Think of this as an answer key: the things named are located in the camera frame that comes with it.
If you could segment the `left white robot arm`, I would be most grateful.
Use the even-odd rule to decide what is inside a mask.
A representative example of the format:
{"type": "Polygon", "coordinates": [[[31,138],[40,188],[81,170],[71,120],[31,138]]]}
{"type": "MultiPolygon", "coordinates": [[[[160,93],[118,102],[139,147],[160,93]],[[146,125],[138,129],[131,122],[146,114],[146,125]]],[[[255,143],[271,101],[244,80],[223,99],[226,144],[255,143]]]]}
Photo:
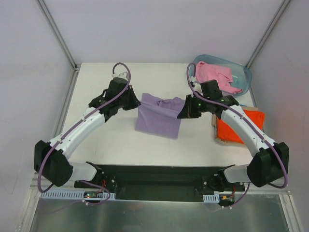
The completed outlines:
{"type": "Polygon", "coordinates": [[[66,132],[49,142],[38,141],[34,147],[34,169],[60,187],[69,180],[84,180],[91,188],[101,185],[102,176],[98,166],[91,162],[70,161],[75,149],[96,128],[106,123],[119,109],[125,111],[140,105],[128,80],[115,77],[103,93],[94,98],[82,116],[66,132]]]}

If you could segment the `purple t shirt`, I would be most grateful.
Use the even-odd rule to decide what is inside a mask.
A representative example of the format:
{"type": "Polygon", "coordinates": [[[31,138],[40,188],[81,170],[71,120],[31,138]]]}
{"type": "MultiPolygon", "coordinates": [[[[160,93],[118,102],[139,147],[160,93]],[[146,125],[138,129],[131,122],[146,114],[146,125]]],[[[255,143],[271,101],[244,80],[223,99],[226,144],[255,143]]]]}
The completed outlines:
{"type": "Polygon", "coordinates": [[[178,114],[184,105],[185,100],[178,97],[161,99],[149,93],[143,93],[141,105],[138,107],[135,130],[177,139],[181,124],[178,114]]]}

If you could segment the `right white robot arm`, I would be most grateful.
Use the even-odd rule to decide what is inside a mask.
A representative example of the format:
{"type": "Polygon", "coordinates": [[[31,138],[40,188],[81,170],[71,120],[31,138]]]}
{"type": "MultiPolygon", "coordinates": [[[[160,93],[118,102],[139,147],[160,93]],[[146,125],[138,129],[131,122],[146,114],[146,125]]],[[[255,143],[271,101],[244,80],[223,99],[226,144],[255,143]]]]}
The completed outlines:
{"type": "Polygon", "coordinates": [[[221,190],[229,190],[236,182],[252,183],[256,187],[270,185],[285,188],[288,184],[289,147],[267,136],[246,115],[231,95],[224,96],[215,80],[201,84],[202,92],[193,90],[185,97],[179,119],[199,118],[212,113],[227,124],[248,148],[252,160],[245,165],[223,168],[217,178],[221,190]]]}

